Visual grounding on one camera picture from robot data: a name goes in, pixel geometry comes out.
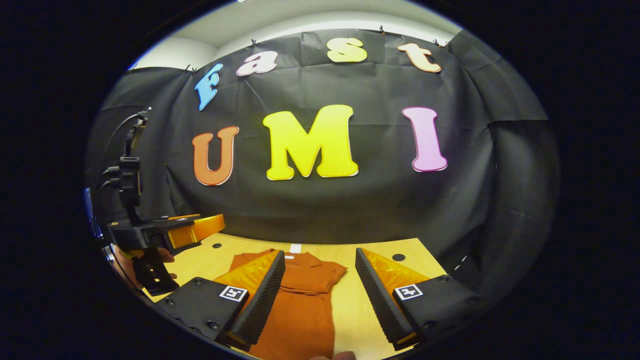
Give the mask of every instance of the screw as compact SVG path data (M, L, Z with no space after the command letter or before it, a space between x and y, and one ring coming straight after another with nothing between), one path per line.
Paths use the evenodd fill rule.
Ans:
M209 320L207 322L207 326L212 328L212 329L219 329L220 328L220 324L218 324L217 322L215 322L213 320Z

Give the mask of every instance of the white ceiling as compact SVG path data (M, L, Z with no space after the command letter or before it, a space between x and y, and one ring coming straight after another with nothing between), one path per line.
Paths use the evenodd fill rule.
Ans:
M276 22L323 12L359 11L393 15L428 24L451 34L460 26L405 0L247 0L204 15L172 36L221 47L247 33Z

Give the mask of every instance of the table surface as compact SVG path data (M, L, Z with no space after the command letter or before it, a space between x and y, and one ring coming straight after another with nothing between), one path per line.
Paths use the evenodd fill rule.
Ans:
M222 246L214 249L215 243ZM406 258L400 264L429 278L446 274L438 261L417 238L345 245L302 244L299 252L309 252L322 261L333 261L348 268L332 290L335 353L353 351L358 360L379 360L410 350L411 348L395 351L393 345L387 341L355 269L358 247L389 259L394 254L403 254ZM166 268L169 272L178 275L176 282L182 286L197 276L213 280L223 275L229 271L231 261L236 254L267 249L289 252L291 244L216 233L202 240L200 246L176 255L175 262L167 263ZM154 302L160 301L167 295L152 297L147 293Z

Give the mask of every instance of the white wall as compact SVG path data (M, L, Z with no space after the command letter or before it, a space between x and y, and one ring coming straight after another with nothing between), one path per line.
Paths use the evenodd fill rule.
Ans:
M147 51L131 65L131 68L175 67L186 69L189 65L189 69L192 67L199 69L213 61L216 50L212 45L198 40L168 37Z
M455 36L455 33L450 33L433 26L382 13L328 12L296 17L245 34L221 46L216 53L215 59L251 45L251 39L261 42L303 31L320 29L379 30L380 26L390 33L408 35L428 41L437 39L438 43L441 44L450 41L453 36Z

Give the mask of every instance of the yellow letter m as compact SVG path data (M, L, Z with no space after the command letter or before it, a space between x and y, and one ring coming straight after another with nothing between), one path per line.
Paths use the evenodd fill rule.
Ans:
M321 108L307 133L289 111L273 113L262 123L271 132L271 168L269 180L289 180L294 170L287 163L287 152L304 177L311 174L318 152L322 149L322 162L318 175L322 177L354 176L358 164L351 160L349 147L349 118L353 109L346 105Z

